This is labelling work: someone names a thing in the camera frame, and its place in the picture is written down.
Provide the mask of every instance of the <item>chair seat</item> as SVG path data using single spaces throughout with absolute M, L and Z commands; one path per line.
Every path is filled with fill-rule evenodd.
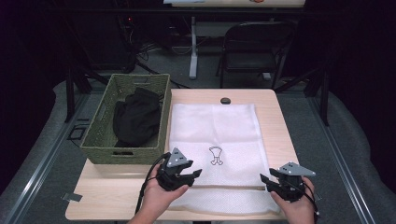
M 252 72 L 273 72 L 276 60 L 271 53 L 229 53 L 226 55 L 226 70 L 252 70 Z

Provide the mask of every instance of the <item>white towel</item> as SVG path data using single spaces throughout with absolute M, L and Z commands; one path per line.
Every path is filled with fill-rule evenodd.
M 202 169 L 194 186 L 211 188 L 189 189 L 171 208 L 238 215 L 279 211 L 267 191 L 248 190 L 264 186 L 260 174 L 270 176 L 254 105 L 173 105 L 169 148 L 175 147 L 193 161 L 182 174 Z

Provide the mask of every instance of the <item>green woven basket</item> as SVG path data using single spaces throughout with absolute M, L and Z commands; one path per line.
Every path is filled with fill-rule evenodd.
M 160 131 L 140 147 L 114 147 L 114 107 L 117 101 L 144 88 L 163 95 Z M 172 92 L 169 75 L 119 75 L 109 80 L 81 149 L 94 164 L 152 164 L 164 153 Z

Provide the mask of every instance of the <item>printed design on cloth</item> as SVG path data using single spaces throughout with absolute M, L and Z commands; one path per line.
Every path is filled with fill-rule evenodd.
M 221 154 L 221 147 L 210 147 L 209 150 L 213 154 L 213 161 L 211 161 L 212 165 L 222 165 L 223 162 L 220 160 L 220 154 Z

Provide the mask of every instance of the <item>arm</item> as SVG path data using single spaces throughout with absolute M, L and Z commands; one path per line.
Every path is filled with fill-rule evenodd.
M 312 184 L 312 182 L 306 177 L 303 177 L 303 181 L 309 188 L 312 189 L 312 192 L 314 192 L 314 185 Z M 308 188 L 305 188 L 305 193 L 309 195 L 311 198 L 313 198 L 313 195 L 311 194 L 311 191 Z M 283 210 L 290 224 L 315 223 L 314 205 L 305 196 L 303 196 L 299 201 L 294 203 L 286 202 L 274 191 L 271 192 L 271 197 L 274 199 L 277 205 L 279 205 L 279 207 Z
M 159 167 L 159 164 L 155 166 L 151 177 L 157 175 Z M 169 204 L 183 195 L 188 188 L 187 185 L 184 185 L 177 190 L 166 191 L 158 184 L 156 178 L 150 179 L 146 185 L 142 207 L 128 224 L 152 224 L 168 208 Z

